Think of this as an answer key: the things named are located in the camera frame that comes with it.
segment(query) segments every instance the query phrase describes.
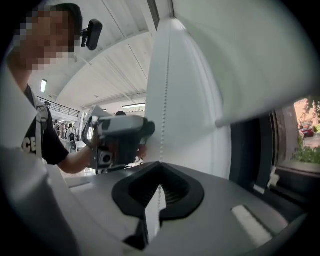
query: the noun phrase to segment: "hand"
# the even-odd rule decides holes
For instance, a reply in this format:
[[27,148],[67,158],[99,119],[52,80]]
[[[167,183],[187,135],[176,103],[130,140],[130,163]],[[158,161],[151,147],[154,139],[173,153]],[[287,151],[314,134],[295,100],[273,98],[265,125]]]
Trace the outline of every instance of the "hand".
[[136,156],[141,159],[144,159],[147,156],[147,147],[145,145],[139,145]]

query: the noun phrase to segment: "white curved panel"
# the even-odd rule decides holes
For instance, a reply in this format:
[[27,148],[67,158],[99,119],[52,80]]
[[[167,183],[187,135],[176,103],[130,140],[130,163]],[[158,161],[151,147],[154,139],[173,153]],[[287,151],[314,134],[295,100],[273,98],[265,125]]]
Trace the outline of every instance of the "white curved panel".
[[277,1],[173,0],[173,6],[222,92],[218,126],[284,106],[318,85],[317,54]]
[[160,21],[153,49],[145,113],[155,133],[145,160],[228,179],[231,132],[215,126],[223,104],[205,56],[177,19]]

